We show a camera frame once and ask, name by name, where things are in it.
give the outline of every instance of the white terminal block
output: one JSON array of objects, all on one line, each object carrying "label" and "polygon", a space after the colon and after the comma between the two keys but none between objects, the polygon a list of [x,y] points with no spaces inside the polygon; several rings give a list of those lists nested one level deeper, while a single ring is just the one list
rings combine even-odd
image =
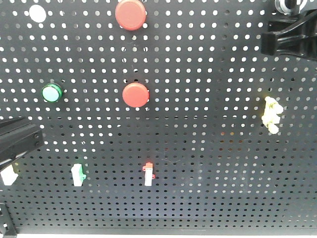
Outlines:
[{"label": "white terminal block", "polygon": [[74,166],[71,168],[71,173],[73,176],[74,187],[81,187],[84,180],[86,179],[86,175],[83,174],[82,165],[74,164]]},{"label": "white terminal block", "polygon": [[0,174],[5,186],[11,186],[19,176],[18,174],[14,172],[12,165],[9,165],[4,170],[2,170]]},{"label": "white terminal block", "polygon": [[274,98],[266,97],[265,101],[266,104],[262,122],[268,128],[269,132],[277,134],[279,129],[275,124],[279,124],[281,119],[277,114],[283,113],[284,109]]},{"label": "white terminal block", "polygon": [[145,171],[144,186],[152,186],[152,180],[155,179],[155,175],[153,174],[153,164],[146,163],[146,165],[143,166],[143,171]]}]

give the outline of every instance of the yellow connector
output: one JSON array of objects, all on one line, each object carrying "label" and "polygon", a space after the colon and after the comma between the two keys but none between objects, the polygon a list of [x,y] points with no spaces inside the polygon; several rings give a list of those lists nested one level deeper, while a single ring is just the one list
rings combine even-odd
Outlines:
[{"label": "yellow connector", "polygon": [[266,104],[262,122],[268,128],[269,132],[277,134],[278,127],[275,124],[279,124],[281,119],[277,114],[283,113],[284,109],[274,98],[266,97],[265,101]]}]

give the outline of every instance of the hole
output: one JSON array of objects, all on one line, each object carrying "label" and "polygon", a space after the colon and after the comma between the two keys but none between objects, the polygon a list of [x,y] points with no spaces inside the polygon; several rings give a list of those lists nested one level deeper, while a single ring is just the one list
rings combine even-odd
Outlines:
[{"label": "hole", "polygon": [[29,9],[29,14],[30,18],[37,23],[42,23],[46,19],[45,9],[40,5],[31,6]]},{"label": "hole", "polygon": [[288,8],[288,9],[293,9],[297,6],[297,3],[296,1],[285,1],[285,6]]}]

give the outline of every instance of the pegboard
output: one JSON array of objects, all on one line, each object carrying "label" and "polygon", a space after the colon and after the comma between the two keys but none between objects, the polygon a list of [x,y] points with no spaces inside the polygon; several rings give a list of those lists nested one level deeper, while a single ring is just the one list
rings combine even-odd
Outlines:
[{"label": "pegboard", "polygon": [[[0,0],[0,119],[27,116],[45,141],[0,186],[17,231],[316,234],[317,65],[261,54],[274,1],[144,0],[134,32],[117,3]],[[122,90],[136,80],[150,100],[135,109]],[[49,82],[65,90],[57,103],[41,97]],[[277,135],[265,96],[285,109]]]}]

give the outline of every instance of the black mounting bracket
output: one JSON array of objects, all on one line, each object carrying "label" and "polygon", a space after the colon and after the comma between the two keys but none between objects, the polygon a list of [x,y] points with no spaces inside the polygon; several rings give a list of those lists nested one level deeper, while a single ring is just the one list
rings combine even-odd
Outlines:
[{"label": "black mounting bracket", "polygon": [[43,145],[40,128],[27,118],[0,121],[0,171]]},{"label": "black mounting bracket", "polygon": [[265,55],[292,55],[317,61],[317,10],[270,21],[261,40],[261,52]]},{"label": "black mounting bracket", "polygon": [[4,203],[0,203],[0,232],[3,238],[16,238],[17,233]]}]

